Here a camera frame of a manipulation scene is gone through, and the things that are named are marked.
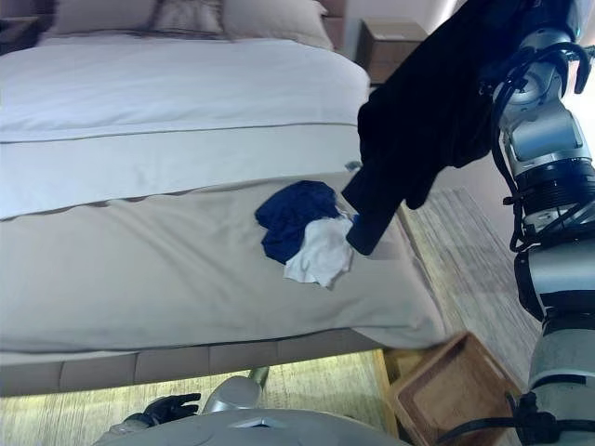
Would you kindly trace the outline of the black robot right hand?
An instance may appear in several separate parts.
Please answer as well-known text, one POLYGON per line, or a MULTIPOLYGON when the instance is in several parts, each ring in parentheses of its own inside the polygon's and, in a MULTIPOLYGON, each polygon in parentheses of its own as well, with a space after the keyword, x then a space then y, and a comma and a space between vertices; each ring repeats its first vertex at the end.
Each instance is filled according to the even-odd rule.
POLYGON ((525 28, 532 32, 552 28, 577 36, 581 16, 573 0, 533 0, 528 2, 525 28))

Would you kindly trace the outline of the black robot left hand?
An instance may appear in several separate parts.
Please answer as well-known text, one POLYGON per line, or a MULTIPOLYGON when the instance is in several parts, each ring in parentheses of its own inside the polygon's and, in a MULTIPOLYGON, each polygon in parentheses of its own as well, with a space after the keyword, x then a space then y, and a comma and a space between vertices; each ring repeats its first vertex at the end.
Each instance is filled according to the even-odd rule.
POLYGON ((194 416, 201 397, 200 393, 190 393, 159 398, 145 408, 143 419, 150 426, 156 426, 194 416))

